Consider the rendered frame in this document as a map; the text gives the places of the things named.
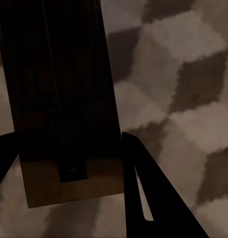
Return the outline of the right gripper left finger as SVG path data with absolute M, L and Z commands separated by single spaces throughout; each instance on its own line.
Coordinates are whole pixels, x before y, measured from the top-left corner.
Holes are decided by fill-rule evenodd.
M 0 183 L 18 155 L 15 132 L 0 136 Z

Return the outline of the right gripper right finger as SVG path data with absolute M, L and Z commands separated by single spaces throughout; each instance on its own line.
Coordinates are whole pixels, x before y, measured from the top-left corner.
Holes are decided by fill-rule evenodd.
M 209 238 L 140 139 L 121 139 L 127 238 Z M 134 166 L 154 221 L 144 218 Z

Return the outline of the mousetrap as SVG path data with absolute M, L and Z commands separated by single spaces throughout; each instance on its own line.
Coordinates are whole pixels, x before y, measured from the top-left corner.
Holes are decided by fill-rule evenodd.
M 28 209 L 124 194 L 100 0 L 0 0 L 0 51 Z

